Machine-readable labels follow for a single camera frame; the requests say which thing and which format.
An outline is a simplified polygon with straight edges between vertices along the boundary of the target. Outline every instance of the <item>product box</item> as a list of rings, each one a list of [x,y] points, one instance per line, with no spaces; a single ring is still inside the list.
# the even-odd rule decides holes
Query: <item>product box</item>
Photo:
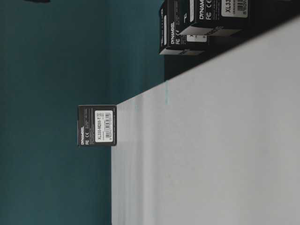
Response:
[[[115,146],[117,144],[117,106],[79,105],[78,146]]]
[[[250,0],[177,0],[182,35],[230,36],[249,26]]]
[[[161,55],[198,55],[208,48],[206,36],[180,35],[179,5],[176,0],[165,0],[160,11]]]

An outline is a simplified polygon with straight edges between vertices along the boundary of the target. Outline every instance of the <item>white label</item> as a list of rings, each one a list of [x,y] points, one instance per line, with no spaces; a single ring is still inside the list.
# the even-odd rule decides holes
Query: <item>white label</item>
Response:
[[[188,42],[207,42],[207,36],[187,35]]]
[[[95,142],[113,142],[113,112],[95,111]]]
[[[248,17],[248,0],[222,0],[222,16]]]
[[[167,16],[164,16],[164,45],[167,44]]]
[[[194,0],[189,0],[189,19],[190,22],[194,20]]]

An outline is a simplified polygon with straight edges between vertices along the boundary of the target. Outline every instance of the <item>white surface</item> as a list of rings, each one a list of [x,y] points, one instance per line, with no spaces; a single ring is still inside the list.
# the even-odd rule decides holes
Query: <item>white surface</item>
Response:
[[[300,224],[299,27],[118,105],[113,225]]]

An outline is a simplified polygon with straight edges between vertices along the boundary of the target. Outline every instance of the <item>teal wall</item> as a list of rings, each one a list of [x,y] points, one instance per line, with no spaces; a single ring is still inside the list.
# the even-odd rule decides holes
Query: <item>teal wall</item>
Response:
[[[0,224],[110,224],[110,148],[76,146],[76,109],[163,81],[161,1],[0,1]]]

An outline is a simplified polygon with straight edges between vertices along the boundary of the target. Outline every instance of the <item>dynamixel box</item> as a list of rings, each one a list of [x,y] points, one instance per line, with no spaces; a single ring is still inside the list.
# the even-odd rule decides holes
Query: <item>dynamixel box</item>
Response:
[[[79,105],[78,146],[115,146],[117,144],[117,106]]]
[[[198,55],[208,47],[206,36],[180,35],[179,5],[176,0],[165,0],[159,11],[161,55]]]
[[[250,0],[178,0],[180,34],[230,36],[249,25]]]

